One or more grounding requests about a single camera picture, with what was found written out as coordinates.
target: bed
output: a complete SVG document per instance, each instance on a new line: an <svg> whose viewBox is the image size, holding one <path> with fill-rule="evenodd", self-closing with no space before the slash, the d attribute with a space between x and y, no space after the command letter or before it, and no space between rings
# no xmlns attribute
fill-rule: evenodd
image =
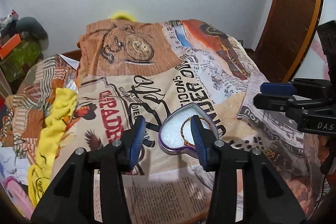
<svg viewBox="0 0 336 224"><path fill-rule="evenodd" d="M88 25L77 45L80 50L31 68L18 93L6 99L9 112L0 132L0 162L4 162L1 153L5 149L12 161L3 168L0 182L7 189L6 179L13 177L29 198L36 197L33 206L25 208L26 217L76 148L97 150L119 139L143 115L147 131L142 153L124 184L136 178L138 185L148 187L144 180L174 180L174 172L184 169L186 176L202 181L195 182L194 189L204 196L204 207L179 221L202 220L211 198L211 182L206 182L197 159L184 153L168 155L159 145L163 121L188 103L200 106L215 124L219 138L232 147L245 151L257 147L267 154L310 215L322 182L317 137L298 132L295 122L282 113L253 106L253 96L267 79L234 37L198 20L157 24L102 20ZM76 103L72 110L69 105L70 115L61 119L65 129L53 148L48 181L33 187L31 178L30 182L24 178L32 166L39 165L36 155L45 143L41 132L55 108L58 89L65 87L76 93L70 97L75 96ZM99 184L99 174L95 176ZM39 179L36 173L34 183ZM22 199L29 203L24 193ZM20 198L11 199L22 212ZM101 217L98 207L97 220ZM131 214L133 221L141 219L141 212Z"/></svg>

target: pink object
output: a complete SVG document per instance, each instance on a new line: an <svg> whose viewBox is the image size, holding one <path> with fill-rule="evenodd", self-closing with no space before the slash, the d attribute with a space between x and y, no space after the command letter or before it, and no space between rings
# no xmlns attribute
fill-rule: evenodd
<svg viewBox="0 0 336 224"><path fill-rule="evenodd" d="M4 181L4 186L12 194L15 200L15 206L21 210L24 217L30 219L34 206L32 205L29 197L26 195L22 187L16 182L14 177L8 177Z"/></svg>

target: silver bolt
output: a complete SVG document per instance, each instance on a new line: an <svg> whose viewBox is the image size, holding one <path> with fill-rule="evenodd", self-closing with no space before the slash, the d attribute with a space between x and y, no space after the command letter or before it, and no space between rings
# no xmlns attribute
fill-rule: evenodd
<svg viewBox="0 0 336 224"><path fill-rule="evenodd" d="M113 142L112 142L112 145L113 146L115 146L115 147L118 147L118 146L121 146L121 140L114 140Z"/></svg>
<svg viewBox="0 0 336 224"><path fill-rule="evenodd" d="M84 153L84 148L80 147L75 150L76 155L81 155Z"/></svg>
<svg viewBox="0 0 336 224"><path fill-rule="evenodd" d="M222 140L215 141L215 146L222 147L224 145L224 142Z"/></svg>
<svg viewBox="0 0 336 224"><path fill-rule="evenodd" d="M255 155L260 155L261 154L261 150L259 148L253 148L252 149L252 153L255 154Z"/></svg>

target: door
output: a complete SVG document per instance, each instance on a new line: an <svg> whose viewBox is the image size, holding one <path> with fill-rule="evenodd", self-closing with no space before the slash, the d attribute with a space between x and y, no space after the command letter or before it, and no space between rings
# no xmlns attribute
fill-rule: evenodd
<svg viewBox="0 0 336 224"><path fill-rule="evenodd" d="M319 20L321 0L273 0L256 49L256 64L271 82L288 81L302 62Z"/></svg>

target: watch face print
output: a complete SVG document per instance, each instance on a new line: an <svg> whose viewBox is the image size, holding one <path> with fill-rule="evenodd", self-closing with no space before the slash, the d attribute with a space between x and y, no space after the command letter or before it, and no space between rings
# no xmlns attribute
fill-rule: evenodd
<svg viewBox="0 0 336 224"><path fill-rule="evenodd" d="M124 48L126 53L137 61L149 61L154 55L154 49L143 38L133 34L125 37Z"/></svg>

